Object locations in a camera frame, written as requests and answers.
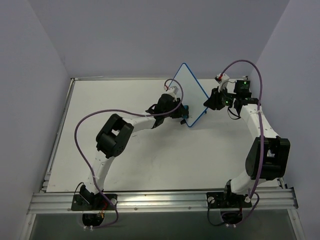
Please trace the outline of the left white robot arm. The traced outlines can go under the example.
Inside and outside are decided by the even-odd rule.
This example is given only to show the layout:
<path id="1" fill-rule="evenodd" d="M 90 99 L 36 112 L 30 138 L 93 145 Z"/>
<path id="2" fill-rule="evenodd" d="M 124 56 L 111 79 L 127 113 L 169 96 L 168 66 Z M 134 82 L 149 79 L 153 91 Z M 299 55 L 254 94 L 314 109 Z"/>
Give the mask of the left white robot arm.
<path id="1" fill-rule="evenodd" d="M 90 170 L 88 181 L 81 186 L 79 191 L 83 204 L 90 210 L 95 210 L 100 206 L 100 195 L 103 195 L 104 182 L 111 164 L 123 153 L 133 133 L 155 129 L 164 122 L 165 118 L 182 118 L 183 120 L 189 118 L 189 106 L 184 105 L 182 99 L 175 97 L 173 93 L 162 94 L 158 102 L 143 113 L 115 109 L 114 112 L 131 115 L 132 118 L 123 118 L 116 113 L 109 117 L 95 138 L 96 150 L 102 156 L 99 156 L 91 165 L 80 149 L 77 140 L 78 129 L 80 124 L 89 117 L 111 111 L 111 109 L 100 110 L 85 116 L 74 131 L 76 147 Z"/>

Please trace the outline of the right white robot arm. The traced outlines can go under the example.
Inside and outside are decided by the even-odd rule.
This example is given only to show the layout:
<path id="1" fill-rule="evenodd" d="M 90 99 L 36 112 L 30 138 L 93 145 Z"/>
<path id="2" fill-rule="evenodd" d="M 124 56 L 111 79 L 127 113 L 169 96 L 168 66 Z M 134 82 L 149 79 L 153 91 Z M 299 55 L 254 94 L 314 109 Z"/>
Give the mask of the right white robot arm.
<path id="1" fill-rule="evenodd" d="M 260 99 L 252 97 L 249 80 L 234 81 L 234 91 L 229 93 L 229 80 L 219 80 L 204 106 L 215 111 L 235 109 L 234 119 L 243 120 L 253 143 L 245 159 L 244 171 L 226 184 L 223 203 L 234 206 L 240 195 L 252 196 L 257 186 L 285 175 L 291 143 L 271 127 L 263 113 Z"/>

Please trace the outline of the blue whiteboard eraser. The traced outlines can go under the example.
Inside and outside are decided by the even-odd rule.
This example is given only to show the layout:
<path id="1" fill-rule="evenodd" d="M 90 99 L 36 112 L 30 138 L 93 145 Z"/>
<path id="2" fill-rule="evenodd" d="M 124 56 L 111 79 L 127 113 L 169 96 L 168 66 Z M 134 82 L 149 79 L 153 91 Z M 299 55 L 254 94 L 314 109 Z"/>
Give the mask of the blue whiteboard eraser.
<path id="1" fill-rule="evenodd" d="M 189 106 L 188 105 L 183 105 L 180 108 L 180 113 L 181 113 L 181 117 L 183 119 L 188 119 L 189 118 Z"/>

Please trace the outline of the blue framed whiteboard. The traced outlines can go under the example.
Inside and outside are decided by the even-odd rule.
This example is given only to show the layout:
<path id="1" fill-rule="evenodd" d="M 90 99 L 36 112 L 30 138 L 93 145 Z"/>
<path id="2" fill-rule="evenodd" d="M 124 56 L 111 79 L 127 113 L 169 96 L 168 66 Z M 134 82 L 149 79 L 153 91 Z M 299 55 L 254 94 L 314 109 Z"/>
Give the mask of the blue framed whiteboard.
<path id="1" fill-rule="evenodd" d="M 185 121 L 186 125 L 191 128 L 207 112 L 208 108 L 204 106 L 204 103 L 209 96 L 185 62 L 180 65 L 173 79 L 178 81 L 182 87 L 182 104 L 189 108 L 189 117 Z"/>

